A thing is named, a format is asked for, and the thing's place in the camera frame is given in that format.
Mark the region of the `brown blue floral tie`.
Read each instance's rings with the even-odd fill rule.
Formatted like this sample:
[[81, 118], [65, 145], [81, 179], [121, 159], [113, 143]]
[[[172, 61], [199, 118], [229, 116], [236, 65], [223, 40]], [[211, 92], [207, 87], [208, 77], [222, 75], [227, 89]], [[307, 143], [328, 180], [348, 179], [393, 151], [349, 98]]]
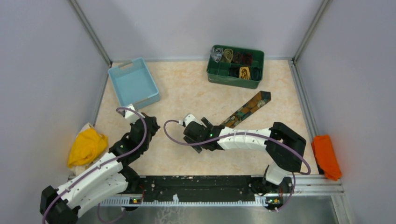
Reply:
[[238, 124], [246, 120], [257, 110], [271, 101], [271, 92], [259, 91], [242, 107], [236, 110], [232, 115], [225, 119], [221, 125], [229, 128], [235, 128]]

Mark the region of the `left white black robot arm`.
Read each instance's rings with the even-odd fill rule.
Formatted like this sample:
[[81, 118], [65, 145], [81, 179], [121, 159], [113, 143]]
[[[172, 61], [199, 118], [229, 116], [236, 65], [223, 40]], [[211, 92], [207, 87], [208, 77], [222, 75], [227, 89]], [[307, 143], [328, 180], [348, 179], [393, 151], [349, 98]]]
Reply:
[[156, 117], [142, 117], [86, 171], [57, 188], [48, 186], [42, 191], [39, 211], [44, 224], [75, 224], [105, 199], [139, 189], [139, 175], [129, 164], [148, 150], [160, 128]]

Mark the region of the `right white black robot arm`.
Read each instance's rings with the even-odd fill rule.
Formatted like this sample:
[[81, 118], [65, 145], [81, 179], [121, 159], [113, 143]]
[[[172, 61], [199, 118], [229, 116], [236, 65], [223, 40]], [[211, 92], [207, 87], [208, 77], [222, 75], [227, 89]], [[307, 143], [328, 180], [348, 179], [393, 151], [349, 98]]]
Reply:
[[189, 114], [181, 125], [184, 140], [198, 153], [203, 149], [267, 152], [273, 160], [263, 178], [263, 187], [268, 192], [276, 192], [286, 175], [301, 172], [302, 165], [307, 163], [303, 159], [306, 140], [281, 122], [274, 122], [272, 127], [264, 129], [240, 130], [214, 126], [205, 118], [198, 120]]

